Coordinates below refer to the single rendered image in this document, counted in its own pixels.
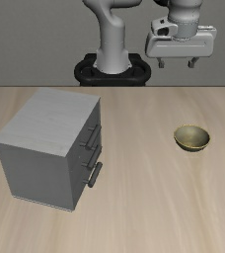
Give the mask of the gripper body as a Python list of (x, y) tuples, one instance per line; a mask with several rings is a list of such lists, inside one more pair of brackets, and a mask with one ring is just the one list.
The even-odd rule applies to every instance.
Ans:
[(150, 58), (209, 57), (216, 35), (213, 26), (178, 25), (163, 17), (151, 23), (145, 53)]

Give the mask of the olive porcelain bowl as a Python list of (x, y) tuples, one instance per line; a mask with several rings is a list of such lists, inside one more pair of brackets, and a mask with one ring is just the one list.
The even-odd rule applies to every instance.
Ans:
[(197, 152), (209, 144), (210, 135), (200, 126), (182, 125), (174, 131), (174, 140), (181, 149)]

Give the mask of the grey cabinet with drawers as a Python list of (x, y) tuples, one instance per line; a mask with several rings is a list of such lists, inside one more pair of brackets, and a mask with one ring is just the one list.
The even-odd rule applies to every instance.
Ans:
[(17, 199), (74, 211), (102, 168), (100, 98), (38, 89), (0, 131), (0, 161)]

